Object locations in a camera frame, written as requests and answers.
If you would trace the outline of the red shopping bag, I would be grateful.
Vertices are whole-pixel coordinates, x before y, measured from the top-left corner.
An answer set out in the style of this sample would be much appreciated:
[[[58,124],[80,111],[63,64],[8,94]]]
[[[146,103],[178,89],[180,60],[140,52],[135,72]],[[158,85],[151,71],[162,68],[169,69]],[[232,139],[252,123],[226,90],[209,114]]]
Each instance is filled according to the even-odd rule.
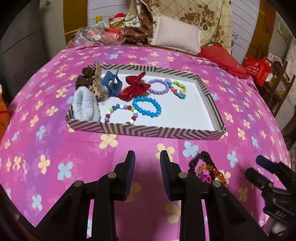
[[[272,73],[269,61],[267,61],[266,57],[256,60],[254,57],[249,56],[243,64],[243,67],[252,77],[254,83],[259,87],[264,85],[267,77]]]

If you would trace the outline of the red satin bow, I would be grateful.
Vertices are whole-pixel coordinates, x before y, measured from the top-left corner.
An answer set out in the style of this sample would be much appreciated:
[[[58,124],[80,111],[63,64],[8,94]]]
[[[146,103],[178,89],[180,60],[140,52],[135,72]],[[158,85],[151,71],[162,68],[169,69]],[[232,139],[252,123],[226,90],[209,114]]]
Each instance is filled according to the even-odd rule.
[[[142,78],[145,76],[146,72],[142,72],[139,75],[130,75],[125,78],[128,87],[122,89],[119,92],[118,98],[124,101],[130,101],[131,99],[144,94],[151,85],[142,82]]]

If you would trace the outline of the brown patterned cloth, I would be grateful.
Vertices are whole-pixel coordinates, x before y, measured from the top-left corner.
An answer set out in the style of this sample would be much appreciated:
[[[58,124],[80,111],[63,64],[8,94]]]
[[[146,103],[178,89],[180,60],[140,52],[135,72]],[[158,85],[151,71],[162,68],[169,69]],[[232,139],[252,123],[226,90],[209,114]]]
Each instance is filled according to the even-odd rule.
[[[130,44],[146,44],[153,35],[151,1],[131,1],[125,17],[125,40]]]

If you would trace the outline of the floral beige quilt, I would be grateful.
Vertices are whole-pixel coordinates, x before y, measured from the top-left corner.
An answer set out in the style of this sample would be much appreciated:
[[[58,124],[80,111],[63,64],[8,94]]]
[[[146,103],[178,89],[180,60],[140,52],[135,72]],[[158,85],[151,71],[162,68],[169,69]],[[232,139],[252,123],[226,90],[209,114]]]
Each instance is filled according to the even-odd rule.
[[[229,53],[231,52],[231,1],[151,1],[151,10],[153,16],[153,35],[154,30],[157,26],[157,15],[161,14],[199,27],[202,30],[202,47],[207,47],[213,44],[220,44]]]

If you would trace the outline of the brown leopard ribbon scrunchie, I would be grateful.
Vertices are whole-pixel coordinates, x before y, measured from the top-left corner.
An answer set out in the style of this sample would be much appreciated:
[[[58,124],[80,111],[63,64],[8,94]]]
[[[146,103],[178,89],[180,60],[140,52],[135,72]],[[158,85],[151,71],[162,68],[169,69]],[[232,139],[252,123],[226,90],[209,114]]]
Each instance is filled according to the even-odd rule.
[[[107,97],[108,90],[102,84],[101,80],[102,68],[97,60],[93,64],[87,65],[87,67],[82,69],[82,75],[79,75],[76,83],[75,89],[84,86],[92,93],[97,101]]]

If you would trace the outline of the pink floral bedsheet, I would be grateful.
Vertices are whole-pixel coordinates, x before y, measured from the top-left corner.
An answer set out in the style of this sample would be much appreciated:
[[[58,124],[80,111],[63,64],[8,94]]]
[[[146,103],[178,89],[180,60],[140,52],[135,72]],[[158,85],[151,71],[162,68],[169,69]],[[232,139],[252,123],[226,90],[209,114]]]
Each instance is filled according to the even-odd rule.
[[[136,64],[176,69],[201,77],[219,109],[226,133],[216,141],[142,138],[75,131],[66,113],[83,67]],[[263,155],[290,164],[273,115],[251,79],[238,79],[207,60],[147,47],[87,47],[60,51],[38,70],[10,105],[11,121],[1,141],[1,185],[17,209],[37,225],[75,181],[91,182],[112,171],[135,151],[130,195],[116,204],[120,240],[178,240],[181,204],[165,195],[159,154],[188,170],[190,159],[207,151],[227,187],[254,219],[268,216],[264,200],[244,172]]]

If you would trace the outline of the wooden chair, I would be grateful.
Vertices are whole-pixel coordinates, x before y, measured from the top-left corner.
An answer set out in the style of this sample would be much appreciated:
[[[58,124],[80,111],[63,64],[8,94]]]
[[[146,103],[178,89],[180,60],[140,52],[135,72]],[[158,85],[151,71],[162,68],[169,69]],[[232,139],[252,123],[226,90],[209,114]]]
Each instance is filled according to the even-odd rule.
[[[279,61],[267,61],[275,70],[275,75],[270,81],[266,81],[262,86],[263,100],[265,101],[273,116],[276,117],[290,89],[292,88],[292,85],[295,81],[295,74],[291,79],[287,75],[287,61],[285,61],[283,65],[281,65]]]

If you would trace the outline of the orange plastic basket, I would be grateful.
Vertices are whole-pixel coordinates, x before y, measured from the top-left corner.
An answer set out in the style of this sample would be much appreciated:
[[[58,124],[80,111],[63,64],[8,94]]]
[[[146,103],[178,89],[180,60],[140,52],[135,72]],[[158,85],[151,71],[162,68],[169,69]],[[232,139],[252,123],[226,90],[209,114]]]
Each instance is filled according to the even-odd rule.
[[[11,111],[8,110],[2,98],[2,86],[0,90],[0,140],[2,140],[4,133],[10,123]]]

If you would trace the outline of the white pillow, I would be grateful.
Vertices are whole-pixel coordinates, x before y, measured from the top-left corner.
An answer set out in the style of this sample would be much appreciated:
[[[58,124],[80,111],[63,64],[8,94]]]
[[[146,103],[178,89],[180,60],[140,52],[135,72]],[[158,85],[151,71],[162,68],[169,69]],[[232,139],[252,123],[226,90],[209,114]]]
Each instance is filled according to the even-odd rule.
[[[151,45],[198,55],[201,52],[201,33],[195,25],[158,14]]]

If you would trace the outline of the black scrunchie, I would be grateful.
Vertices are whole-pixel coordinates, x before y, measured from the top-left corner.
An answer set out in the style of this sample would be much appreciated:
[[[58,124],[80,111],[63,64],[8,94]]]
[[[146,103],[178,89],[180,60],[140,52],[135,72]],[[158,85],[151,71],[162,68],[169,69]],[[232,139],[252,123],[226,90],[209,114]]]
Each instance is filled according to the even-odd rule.
[[[216,166],[210,154],[206,151],[201,151],[189,162],[188,174],[195,177],[198,181],[211,183],[216,178],[214,169],[216,169]]]

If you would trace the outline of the red cushion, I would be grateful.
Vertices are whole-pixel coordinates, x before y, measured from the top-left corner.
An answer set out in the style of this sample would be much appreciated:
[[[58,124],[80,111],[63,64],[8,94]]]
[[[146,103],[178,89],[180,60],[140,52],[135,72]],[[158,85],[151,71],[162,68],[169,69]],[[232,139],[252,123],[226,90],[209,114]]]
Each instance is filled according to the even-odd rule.
[[[211,45],[201,48],[198,56],[211,60],[220,68],[236,77],[247,79],[250,76],[246,69],[221,45]]]

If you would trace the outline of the white fluffy scrunchie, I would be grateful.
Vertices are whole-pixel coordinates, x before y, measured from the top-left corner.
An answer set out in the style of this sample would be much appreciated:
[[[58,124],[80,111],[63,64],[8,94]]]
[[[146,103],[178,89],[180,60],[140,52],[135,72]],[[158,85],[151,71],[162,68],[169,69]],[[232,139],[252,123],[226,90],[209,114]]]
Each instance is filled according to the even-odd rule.
[[[72,103],[74,119],[79,121],[100,121],[98,102],[91,91],[81,86],[74,92]]]

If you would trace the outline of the blue hair claw clip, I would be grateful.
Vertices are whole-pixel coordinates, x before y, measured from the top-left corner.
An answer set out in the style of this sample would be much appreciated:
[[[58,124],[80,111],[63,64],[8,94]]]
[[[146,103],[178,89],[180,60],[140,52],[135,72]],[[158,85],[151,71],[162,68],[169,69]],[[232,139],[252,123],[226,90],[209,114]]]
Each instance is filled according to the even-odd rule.
[[[107,89],[107,97],[117,97],[120,94],[122,88],[122,81],[118,77],[119,70],[113,74],[107,71],[105,74],[102,85]]]

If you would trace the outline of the grey refrigerator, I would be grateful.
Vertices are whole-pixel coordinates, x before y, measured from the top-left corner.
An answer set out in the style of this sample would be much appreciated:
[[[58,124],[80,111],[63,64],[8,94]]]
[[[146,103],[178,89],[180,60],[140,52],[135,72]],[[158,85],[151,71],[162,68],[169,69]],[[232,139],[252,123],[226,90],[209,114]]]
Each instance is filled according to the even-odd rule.
[[[1,39],[1,85],[11,96],[16,96],[47,61],[41,38],[39,7],[39,1],[30,1]]]

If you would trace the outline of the chevron striped tray box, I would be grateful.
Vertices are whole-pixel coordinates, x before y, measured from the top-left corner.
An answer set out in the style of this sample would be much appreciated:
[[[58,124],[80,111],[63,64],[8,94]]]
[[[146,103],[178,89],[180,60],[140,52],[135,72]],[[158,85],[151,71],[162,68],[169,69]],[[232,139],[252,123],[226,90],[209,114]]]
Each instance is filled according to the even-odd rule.
[[[65,120],[74,130],[117,135],[217,140],[226,133],[218,108],[201,78],[192,73],[141,65],[102,65],[102,75],[127,76],[146,72],[155,93],[122,101],[117,97],[99,102],[99,122],[74,119],[70,107]]]

